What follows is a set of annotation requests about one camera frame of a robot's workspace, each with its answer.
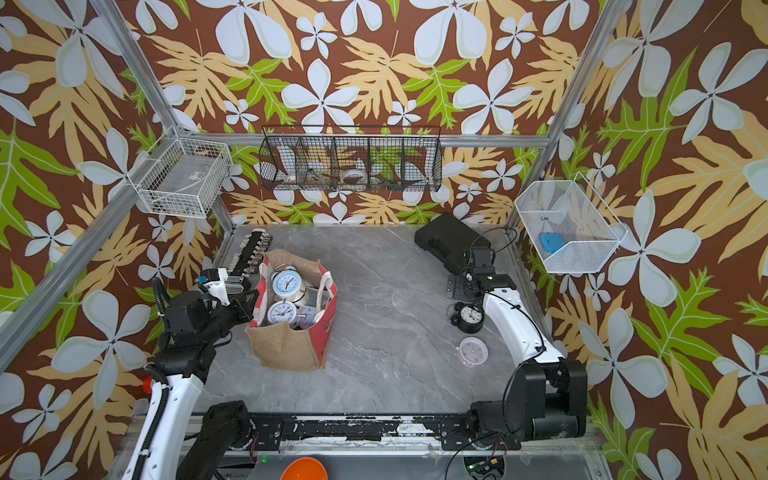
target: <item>black power strip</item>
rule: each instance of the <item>black power strip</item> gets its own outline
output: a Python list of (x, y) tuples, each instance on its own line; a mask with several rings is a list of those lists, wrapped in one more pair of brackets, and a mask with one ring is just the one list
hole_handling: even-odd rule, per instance
[(259, 272), (259, 265), (272, 243), (272, 235), (263, 228), (254, 228), (240, 243), (240, 252), (232, 256), (227, 272), (232, 276), (249, 277)]

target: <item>gray marble tabletop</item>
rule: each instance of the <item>gray marble tabletop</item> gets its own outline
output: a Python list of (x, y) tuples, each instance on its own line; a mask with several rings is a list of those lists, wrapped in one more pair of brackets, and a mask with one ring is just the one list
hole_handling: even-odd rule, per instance
[[(456, 346), (468, 335), (448, 322), (449, 273), (415, 245), (417, 228), (268, 227), (273, 249), (320, 260), (336, 281), (326, 368), (264, 368), (238, 326), (217, 350), (195, 410), (241, 399), (251, 412), (463, 412), (471, 402), (500, 399), (514, 368), (509, 351), (486, 321), (475, 336), (488, 345), (488, 360), (473, 368), (459, 362)], [(501, 230), (488, 238), (495, 248), (507, 243)], [(495, 265), (515, 278), (506, 250)]]

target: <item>white wire basket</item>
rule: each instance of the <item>white wire basket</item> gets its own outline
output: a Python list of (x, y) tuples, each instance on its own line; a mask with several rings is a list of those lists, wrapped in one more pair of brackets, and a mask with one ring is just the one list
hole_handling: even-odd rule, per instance
[(230, 176), (232, 157), (226, 144), (180, 137), (175, 129), (157, 140), (154, 164), (134, 183), (153, 214), (206, 218)]
[[(548, 273), (597, 273), (628, 234), (597, 190), (584, 182), (594, 201), (576, 180), (535, 181), (515, 199)], [(601, 203), (610, 223), (598, 209)]]

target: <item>orange bowl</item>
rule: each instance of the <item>orange bowl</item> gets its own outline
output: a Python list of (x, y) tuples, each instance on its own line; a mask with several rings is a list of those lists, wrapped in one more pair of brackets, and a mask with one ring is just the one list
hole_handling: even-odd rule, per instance
[(328, 473), (322, 463), (305, 457), (288, 465), (280, 480), (328, 480)]

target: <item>wire basket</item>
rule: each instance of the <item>wire basket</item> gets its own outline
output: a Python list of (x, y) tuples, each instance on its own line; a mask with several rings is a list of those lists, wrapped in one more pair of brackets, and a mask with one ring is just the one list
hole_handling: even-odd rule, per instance
[(150, 154), (150, 170), (134, 183), (153, 214), (205, 218), (230, 176), (232, 157), (226, 144), (179, 137), (167, 131)]
[[(344, 132), (355, 129), (355, 134)], [(269, 190), (427, 190), (442, 182), (437, 134), (388, 134), (381, 127), (322, 126), (325, 134), (263, 129), (262, 185)]]
[[(594, 200), (576, 180), (535, 181), (515, 199), (525, 230), (548, 273), (599, 272), (629, 232), (594, 187), (584, 181)], [(598, 209), (601, 202), (601, 209), (610, 212), (610, 224)]]

